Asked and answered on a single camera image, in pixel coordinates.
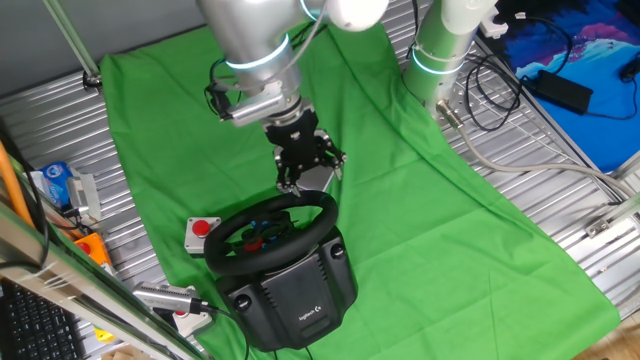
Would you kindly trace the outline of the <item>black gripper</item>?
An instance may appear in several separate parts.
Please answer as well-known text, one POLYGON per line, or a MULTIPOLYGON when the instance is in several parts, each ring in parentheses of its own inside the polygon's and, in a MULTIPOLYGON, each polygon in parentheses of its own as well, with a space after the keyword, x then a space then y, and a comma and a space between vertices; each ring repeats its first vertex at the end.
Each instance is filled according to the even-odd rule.
POLYGON ((342 179, 346 153, 334 144, 325 130, 317 130, 318 123, 313 110, 304 110, 296 119, 290 114, 267 118, 267 139, 278 148, 274 159, 279 191, 300 196, 300 169, 319 164, 331 168, 337 179, 342 179))

